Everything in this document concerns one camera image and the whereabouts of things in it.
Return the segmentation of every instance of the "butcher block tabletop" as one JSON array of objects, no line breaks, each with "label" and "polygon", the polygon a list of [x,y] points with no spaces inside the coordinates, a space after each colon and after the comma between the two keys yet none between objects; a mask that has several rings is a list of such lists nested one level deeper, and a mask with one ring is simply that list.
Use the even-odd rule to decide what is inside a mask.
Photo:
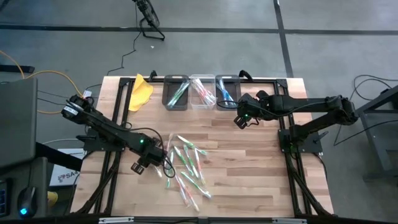
[{"label": "butcher block tabletop", "polygon": [[[111,119],[118,92],[120,77],[104,77],[96,109]],[[294,98],[306,98],[304,82],[301,78],[288,78],[289,94]],[[166,189],[166,176],[160,178],[154,167],[145,169],[142,175],[131,170],[138,156],[124,151],[119,166],[112,216],[173,216],[173,217],[293,217],[292,199],[285,157],[278,143],[278,121],[260,121],[259,126],[240,130],[233,122],[235,111],[192,110],[167,111],[162,104],[163,83],[151,83],[154,92],[150,100],[139,111],[129,111],[127,121],[133,128],[153,128],[157,130],[166,145],[170,133],[179,134],[208,152],[199,154],[205,185],[211,199],[200,193],[184,177],[200,211],[184,204],[175,179]],[[255,96],[259,90],[274,94],[271,84],[241,83],[241,93]],[[118,123],[121,122],[124,90],[119,110]],[[309,122],[310,113],[295,113],[297,124]],[[151,131],[143,131],[155,136]],[[181,141],[172,140],[182,150]],[[89,199],[97,187],[105,152],[94,152],[88,156],[81,167],[72,211],[77,211]],[[302,154],[303,167],[308,188],[329,212],[333,213],[325,173],[319,158],[313,154]],[[187,171],[181,160],[174,157],[177,173]],[[108,198],[108,186],[104,191],[103,206]],[[303,198],[297,191],[300,208]]]}]

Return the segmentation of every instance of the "yellow cloth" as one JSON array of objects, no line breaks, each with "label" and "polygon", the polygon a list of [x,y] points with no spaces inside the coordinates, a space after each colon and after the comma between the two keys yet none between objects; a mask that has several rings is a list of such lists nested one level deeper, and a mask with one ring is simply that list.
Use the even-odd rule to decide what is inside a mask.
[{"label": "yellow cloth", "polygon": [[131,93],[129,111],[137,111],[142,105],[146,104],[153,92],[154,87],[148,84],[142,75],[137,74]]},{"label": "yellow cloth", "polygon": [[47,206],[52,207],[58,200],[58,194],[56,192],[47,192]]}]

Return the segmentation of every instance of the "computer monitor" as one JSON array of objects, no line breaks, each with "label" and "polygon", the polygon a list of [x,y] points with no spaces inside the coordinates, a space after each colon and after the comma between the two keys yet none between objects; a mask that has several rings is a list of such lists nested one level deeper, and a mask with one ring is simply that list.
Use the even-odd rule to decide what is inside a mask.
[{"label": "computer monitor", "polygon": [[0,85],[0,168],[34,159],[36,110],[35,78]]}]

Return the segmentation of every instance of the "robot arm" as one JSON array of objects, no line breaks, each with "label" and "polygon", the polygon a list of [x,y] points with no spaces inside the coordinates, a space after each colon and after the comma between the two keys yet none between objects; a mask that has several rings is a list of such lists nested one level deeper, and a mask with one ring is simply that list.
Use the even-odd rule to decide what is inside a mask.
[{"label": "robot arm", "polygon": [[159,166],[164,163],[166,154],[161,148],[159,139],[151,138],[143,133],[132,133],[130,129],[123,128],[109,120],[92,107],[86,99],[75,95],[70,98],[61,112],[62,116],[76,124],[86,124],[95,130],[103,142],[117,148],[128,147],[130,151],[140,156],[131,169],[142,174],[149,164]]},{"label": "robot arm", "polygon": [[307,124],[291,126],[288,138],[292,144],[300,144],[309,134],[331,125],[351,125],[358,120],[354,104],[341,96],[295,99],[287,95],[268,95],[264,91],[256,96],[258,99],[246,93],[238,101],[238,116],[234,122],[241,129],[250,126],[251,119],[258,123],[258,120],[271,121],[293,112],[326,112]]}]

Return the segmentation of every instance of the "gray concrete floor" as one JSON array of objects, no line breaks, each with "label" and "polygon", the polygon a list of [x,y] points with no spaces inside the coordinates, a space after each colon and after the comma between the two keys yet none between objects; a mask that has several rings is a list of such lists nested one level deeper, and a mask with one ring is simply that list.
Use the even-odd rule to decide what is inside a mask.
[{"label": "gray concrete floor", "polygon": [[[162,27],[276,29],[272,0],[152,0]],[[395,0],[280,0],[286,29],[397,30]],[[74,26],[135,26],[130,0],[11,0],[0,12],[3,24],[53,24]],[[103,76],[120,65],[132,49],[134,32],[48,32],[0,30],[0,49],[20,64],[36,70],[68,73],[79,89],[101,83]],[[165,42],[140,37],[137,52],[125,58],[125,69],[111,75],[236,74],[241,69],[255,77],[286,77],[278,34],[168,32]],[[356,75],[398,78],[397,36],[380,35],[287,35],[294,77],[304,78],[309,97],[349,96]],[[10,63],[0,57],[0,63]],[[20,79],[2,73],[0,82]],[[39,77],[39,89],[70,96],[74,89],[63,78]],[[384,90],[378,83],[364,84],[360,91],[373,98]],[[64,99],[43,95],[63,103]],[[357,96],[356,107],[365,103]],[[39,108],[61,106],[39,102]],[[73,138],[82,126],[60,115],[38,114],[37,140]],[[395,181],[365,183],[362,176],[378,171],[375,153],[361,134],[333,147],[338,127],[322,139],[323,159],[335,213],[368,220],[398,220],[398,188]],[[362,130],[360,122],[343,127],[340,138]],[[65,142],[53,147],[81,146]]]}]

